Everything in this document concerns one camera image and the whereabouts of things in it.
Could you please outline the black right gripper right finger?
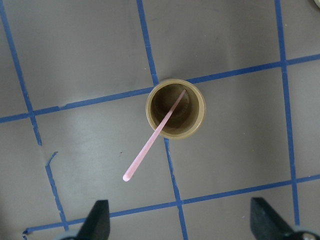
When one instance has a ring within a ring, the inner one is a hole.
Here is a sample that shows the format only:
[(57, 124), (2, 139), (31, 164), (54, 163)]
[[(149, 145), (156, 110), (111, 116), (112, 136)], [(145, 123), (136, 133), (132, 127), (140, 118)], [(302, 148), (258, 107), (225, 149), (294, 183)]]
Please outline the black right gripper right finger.
[(250, 229), (256, 240), (299, 240), (300, 234), (262, 197), (250, 200)]

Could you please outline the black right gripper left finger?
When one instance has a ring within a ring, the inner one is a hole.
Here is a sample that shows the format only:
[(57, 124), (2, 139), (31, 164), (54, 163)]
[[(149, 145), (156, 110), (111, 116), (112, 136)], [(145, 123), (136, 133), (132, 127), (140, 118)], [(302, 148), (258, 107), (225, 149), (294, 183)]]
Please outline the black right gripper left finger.
[(108, 200), (97, 200), (90, 210), (76, 240), (107, 240), (110, 236), (110, 211)]

